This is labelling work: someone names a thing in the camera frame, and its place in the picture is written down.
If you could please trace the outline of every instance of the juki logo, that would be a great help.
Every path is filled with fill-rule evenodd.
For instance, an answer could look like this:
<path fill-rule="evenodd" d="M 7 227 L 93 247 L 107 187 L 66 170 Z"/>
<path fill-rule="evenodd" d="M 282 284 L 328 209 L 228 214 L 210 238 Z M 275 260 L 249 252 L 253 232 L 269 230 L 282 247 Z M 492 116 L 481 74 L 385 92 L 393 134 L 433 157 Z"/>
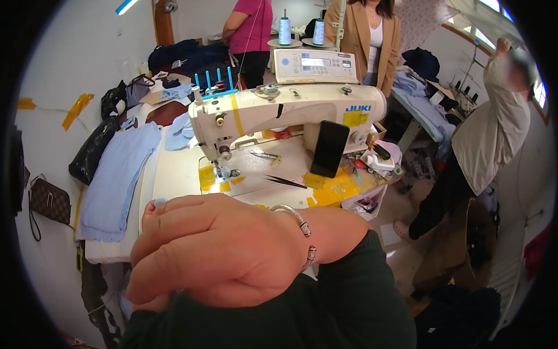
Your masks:
<path fill-rule="evenodd" d="M 371 108 L 372 106 L 350 106 L 350 109 L 346 108 L 345 111 L 353 112 L 355 110 L 362 110 L 363 112 L 369 112 Z"/>

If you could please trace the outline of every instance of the woman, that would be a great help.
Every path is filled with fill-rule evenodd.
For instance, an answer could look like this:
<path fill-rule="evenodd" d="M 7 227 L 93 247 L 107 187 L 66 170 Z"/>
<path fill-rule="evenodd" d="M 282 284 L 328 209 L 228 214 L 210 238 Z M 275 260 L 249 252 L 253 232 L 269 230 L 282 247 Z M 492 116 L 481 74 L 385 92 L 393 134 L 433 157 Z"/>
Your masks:
<path fill-rule="evenodd" d="M 357 61 L 357 78 L 364 85 L 376 86 L 389 97 L 399 55 L 401 21 L 393 15 L 393 0 L 347 0 L 341 51 L 352 53 Z M 325 14 L 326 40 L 335 43 L 339 21 L 339 1 L 333 1 Z"/>
<path fill-rule="evenodd" d="M 270 0 L 238 0 L 223 27 L 223 42 L 240 62 L 240 75 L 249 89 L 263 85 L 272 21 Z"/>
<path fill-rule="evenodd" d="M 293 213 L 224 194 L 149 203 L 120 347 L 415 348 L 414 321 L 366 221 L 332 207 L 298 213 L 309 237 Z M 300 274 L 310 246 L 319 281 Z"/>

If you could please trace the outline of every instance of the white top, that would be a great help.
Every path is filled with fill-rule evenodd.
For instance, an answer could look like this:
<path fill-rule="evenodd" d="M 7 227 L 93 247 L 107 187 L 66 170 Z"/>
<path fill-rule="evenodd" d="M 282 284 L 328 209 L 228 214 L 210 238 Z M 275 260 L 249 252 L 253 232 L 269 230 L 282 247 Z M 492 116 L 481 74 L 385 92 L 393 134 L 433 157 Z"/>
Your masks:
<path fill-rule="evenodd" d="M 383 19 L 376 29 L 370 28 L 370 55 L 368 57 L 368 72 L 377 73 L 380 61 L 380 51 L 383 43 Z"/>
<path fill-rule="evenodd" d="M 498 82 L 497 64 L 498 59 L 492 56 L 484 68 L 489 101 L 460 124 L 451 139 L 459 167 L 475 195 L 512 161 L 531 122 L 529 106 L 521 94 L 506 90 Z"/>

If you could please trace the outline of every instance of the white wall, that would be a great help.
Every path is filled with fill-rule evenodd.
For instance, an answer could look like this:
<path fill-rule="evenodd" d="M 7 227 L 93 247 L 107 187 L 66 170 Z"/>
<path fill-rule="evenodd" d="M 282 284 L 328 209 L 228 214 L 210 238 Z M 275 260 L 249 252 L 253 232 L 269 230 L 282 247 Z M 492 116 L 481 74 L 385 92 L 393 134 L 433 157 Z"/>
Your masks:
<path fill-rule="evenodd" d="M 179 7 L 171 17 L 175 42 L 201 37 L 207 45 L 208 36 L 223 32 L 237 0 L 177 0 L 177 3 Z M 291 26 L 301 27 L 318 18 L 327 6 L 324 0 L 272 0 L 272 8 L 277 17 L 282 17 L 286 8 Z"/>
<path fill-rule="evenodd" d="M 463 81 L 465 73 L 462 70 L 467 71 L 469 68 L 474 53 L 473 44 L 439 27 L 420 47 L 431 51 L 438 58 L 440 62 L 438 78 L 441 85 L 448 87 L 454 75 L 454 83 L 458 80 Z M 478 51 L 477 60 L 485 65 L 488 55 Z M 475 64 L 470 74 L 482 86 L 483 68 Z M 488 100 L 484 88 L 479 89 L 472 84 L 469 95 L 472 96 L 475 92 L 479 94 L 477 100 L 479 104 Z M 530 110 L 531 125 L 523 144 L 523 154 L 518 153 L 497 176 L 501 227 L 496 254 L 520 254 L 524 244 L 529 243 L 548 225 L 554 212 L 556 158 L 552 120 L 545 125 L 535 106 L 530 104 Z M 525 216 L 533 216 L 541 209 L 544 210 L 544 214 L 530 220 L 525 233 Z M 506 317 L 507 323 L 517 313 L 531 284 L 532 282 L 527 282 L 523 271 L 520 286 Z"/>
<path fill-rule="evenodd" d="M 128 59 L 137 66 L 156 46 L 150 1 L 139 1 L 120 17 L 114 11 L 118 5 L 118 0 L 66 1 L 35 50 L 20 96 L 33 98 L 43 108 L 68 110 L 80 94 L 93 93 L 95 98 L 80 119 L 90 130 L 95 129 L 101 121 L 101 97 L 121 79 L 117 60 Z M 79 122 L 64 132 L 64 118 L 65 113 L 60 112 L 18 111 L 16 125 L 23 131 L 25 163 L 31 178 L 44 173 L 48 181 L 69 193 L 75 208 L 80 183 L 69 175 L 68 164 L 89 132 Z M 41 242 L 35 242 L 31 235 L 25 198 L 16 223 L 33 286 L 61 330 L 104 347 L 80 295 L 81 274 L 76 270 L 72 230 L 35 216 L 41 227 Z"/>

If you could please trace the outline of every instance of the smartphone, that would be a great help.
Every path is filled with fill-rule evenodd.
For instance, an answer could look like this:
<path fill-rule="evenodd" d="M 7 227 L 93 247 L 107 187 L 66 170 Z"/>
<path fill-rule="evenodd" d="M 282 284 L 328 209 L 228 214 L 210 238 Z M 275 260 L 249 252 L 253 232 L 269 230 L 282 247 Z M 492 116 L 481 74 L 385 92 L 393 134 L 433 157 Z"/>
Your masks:
<path fill-rule="evenodd" d="M 348 138 L 349 127 L 331 121 L 320 122 L 310 173 L 335 177 Z"/>

